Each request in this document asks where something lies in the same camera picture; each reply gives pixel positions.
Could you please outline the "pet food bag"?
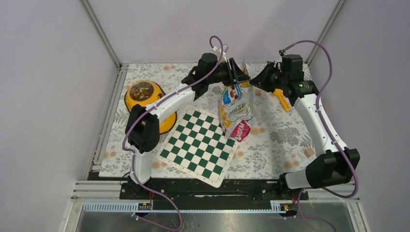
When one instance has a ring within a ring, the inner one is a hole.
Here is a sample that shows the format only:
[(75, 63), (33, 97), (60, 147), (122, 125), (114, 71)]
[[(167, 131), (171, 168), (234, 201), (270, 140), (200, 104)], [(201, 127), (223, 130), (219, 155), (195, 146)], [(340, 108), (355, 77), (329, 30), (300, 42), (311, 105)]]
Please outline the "pet food bag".
[(243, 141), (250, 133), (255, 118), (253, 87), (248, 82), (224, 86), (220, 95), (220, 124), (225, 138)]

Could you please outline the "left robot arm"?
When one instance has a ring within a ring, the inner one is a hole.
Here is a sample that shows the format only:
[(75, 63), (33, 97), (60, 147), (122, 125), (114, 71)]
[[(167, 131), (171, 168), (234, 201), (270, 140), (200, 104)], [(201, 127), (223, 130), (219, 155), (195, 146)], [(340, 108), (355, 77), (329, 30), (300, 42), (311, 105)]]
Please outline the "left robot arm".
[(146, 181), (151, 177), (149, 163), (151, 151), (160, 140), (160, 124), (179, 108), (194, 102), (208, 91), (211, 84), (225, 86), (249, 81), (247, 72), (242, 71), (233, 58), (223, 61), (212, 53), (204, 53), (189, 74), (172, 92), (146, 106), (135, 105), (130, 112), (123, 150), (132, 154), (130, 178), (134, 182), (132, 193), (139, 199), (149, 195)]

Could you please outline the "wooden cube near right arm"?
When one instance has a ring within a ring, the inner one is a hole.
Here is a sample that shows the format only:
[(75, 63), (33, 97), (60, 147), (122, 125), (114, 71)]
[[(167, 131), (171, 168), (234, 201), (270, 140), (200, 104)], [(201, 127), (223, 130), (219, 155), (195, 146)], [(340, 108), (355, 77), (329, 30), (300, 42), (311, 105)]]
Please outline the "wooden cube near right arm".
[(304, 154), (305, 154), (305, 156), (308, 157), (308, 158), (313, 157), (313, 156), (316, 156), (316, 152), (315, 152), (315, 150), (312, 149), (312, 148), (306, 149), (306, 150), (304, 151)]

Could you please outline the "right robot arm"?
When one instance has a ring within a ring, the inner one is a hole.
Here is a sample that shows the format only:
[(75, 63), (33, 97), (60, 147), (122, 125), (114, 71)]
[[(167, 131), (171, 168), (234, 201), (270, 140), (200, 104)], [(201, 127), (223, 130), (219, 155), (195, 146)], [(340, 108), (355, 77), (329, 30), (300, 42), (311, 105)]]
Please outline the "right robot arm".
[(301, 116), (317, 154), (305, 169), (282, 174), (278, 195), (289, 199), (300, 188), (324, 188), (345, 184), (354, 177), (360, 160), (357, 149), (349, 149), (337, 135), (313, 81), (305, 80), (300, 55), (283, 55), (281, 63), (269, 62), (250, 84), (273, 92), (280, 89)]

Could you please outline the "yellow double pet bowl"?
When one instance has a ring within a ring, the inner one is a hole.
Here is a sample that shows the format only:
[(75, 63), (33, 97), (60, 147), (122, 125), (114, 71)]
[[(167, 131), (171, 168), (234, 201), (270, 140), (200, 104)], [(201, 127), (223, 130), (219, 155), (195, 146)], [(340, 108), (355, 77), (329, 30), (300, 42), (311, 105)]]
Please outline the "yellow double pet bowl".
[[(165, 95), (162, 88), (153, 81), (142, 80), (132, 84), (126, 91), (124, 103), (129, 111), (135, 105), (146, 106)], [(177, 113), (174, 112), (160, 124), (160, 135), (168, 133), (176, 124)]]

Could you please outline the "yellow plastic scoop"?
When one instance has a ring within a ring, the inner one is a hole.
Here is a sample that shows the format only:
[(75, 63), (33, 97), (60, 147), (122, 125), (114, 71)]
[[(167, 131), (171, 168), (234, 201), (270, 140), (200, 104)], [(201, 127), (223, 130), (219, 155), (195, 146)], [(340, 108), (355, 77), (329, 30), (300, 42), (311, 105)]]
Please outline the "yellow plastic scoop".
[(288, 105), (287, 101), (285, 100), (285, 96), (283, 94), (283, 90), (276, 88), (273, 92), (274, 96), (276, 96), (282, 105), (285, 112), (290, 111), (290, 106)]

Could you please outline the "green white chessboard mat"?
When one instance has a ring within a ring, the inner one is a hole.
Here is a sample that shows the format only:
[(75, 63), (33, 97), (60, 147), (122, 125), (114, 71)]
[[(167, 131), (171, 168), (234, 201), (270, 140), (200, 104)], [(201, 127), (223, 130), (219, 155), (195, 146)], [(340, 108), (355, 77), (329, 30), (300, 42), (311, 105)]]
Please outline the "green white chessboard mat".
[(169, 132), (156, 157), (215, 188), (227, 174), (237, 141), (225, 138), (218, 117), (189, 105)]

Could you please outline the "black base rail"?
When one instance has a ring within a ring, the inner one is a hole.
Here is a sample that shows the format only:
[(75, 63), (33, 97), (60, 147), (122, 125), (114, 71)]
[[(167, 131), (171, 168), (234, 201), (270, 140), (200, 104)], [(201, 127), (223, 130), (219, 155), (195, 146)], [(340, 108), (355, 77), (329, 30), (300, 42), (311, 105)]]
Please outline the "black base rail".
[(294, 200), (298, 189), (282, 189), (275, 179), (224, 179), (219, 187), (192, 178), (151, 178), (145, 187), (176, 200), (193, 196), (240, 196), (254, 200)]

